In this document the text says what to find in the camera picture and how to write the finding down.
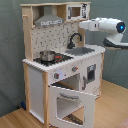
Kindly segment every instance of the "burner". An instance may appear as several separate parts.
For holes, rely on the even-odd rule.
[[[53,60],[53,61],[42,61],[41,58],[34,59],[34,62],[40,63],[40,64],[48,67],[48,66],[51,66],[51,65],[54,65],[54,64],[57,64],[57,63],[64,62],[66,60],[73,59],[73,57],[63,55],[63,54],[61,54],[61,55],[62,55],[62,60],[59,61],[59,62],[55,62],[55,60]]]

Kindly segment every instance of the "wooden panel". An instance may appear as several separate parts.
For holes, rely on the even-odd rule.
[[[24,44],[25,44],[25,57],[33,61],[32,44],[31,44],[31,27],[32,27],[32,12],[31,7],[23,7],[23,29],[24,29]]]
[[[82,41],[80,41],[80,37],[79,37],[78,46],[84,47],[85,46],[85,29],[82,29],[79,27],[78,32],[82,35]]]
[[[66,5],[57,6],[57,16],[61,17],[66,21]]]
[[[44,127],[49,128],[48,73],[47,72],[42,72],[42,75],[43,75]]]
[[[103,74],[103,65],[104,65],[104,53],[102,54],[101,74],[100,74],[100,86],[99,86],[99,96],[101,96],[101,81],[102,81],[102,74]]]
[[[21,4],[21,6],[43,6],[43,5],[66,5],[66,4],[87,4],[91,2],[66,2],[66,3],[42,3],[42,4]]]
[[[33,21],[40,17],[40,8],[39,7],[32,7],[33,12]]]
[[[27,15],[27,22],[29,23],[30,27],[33,26],[32,22],[33,22],[33,15],[32,15],[32,7],[22,7],[22,15]]]
[[[25,81],[25,94],[26,94],[26,110],[30,110],[30,91],[29,91],[29,73],[28,65],[23,63],[24,66],[24,81]]]

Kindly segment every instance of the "wooden play kitchen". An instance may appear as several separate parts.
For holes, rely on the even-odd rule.
[[[90,2],[22,4],[26,108],[44,124],[93,128],[105,49],[85,44]],[[72,115],[84,108],[83,120]]]

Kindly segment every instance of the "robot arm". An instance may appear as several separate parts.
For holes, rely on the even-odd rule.
[[[104,39],[104,46],[111,49],[128,49],[128,43],[121,43],[123,33],[126,30],[125,23],[117,19],[96,18],[79,23],[79,27],[89,31],[101,31],[108,33]]]

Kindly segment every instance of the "backsplash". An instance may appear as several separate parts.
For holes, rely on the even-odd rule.
[[[31,31],[33,58],[40,56],[43,50],[66,50],[73,33],[78,33],[79,22],[64,23],[43,27],[35,27]],[[73,43],[78,46],[78,36],[73,38]]]

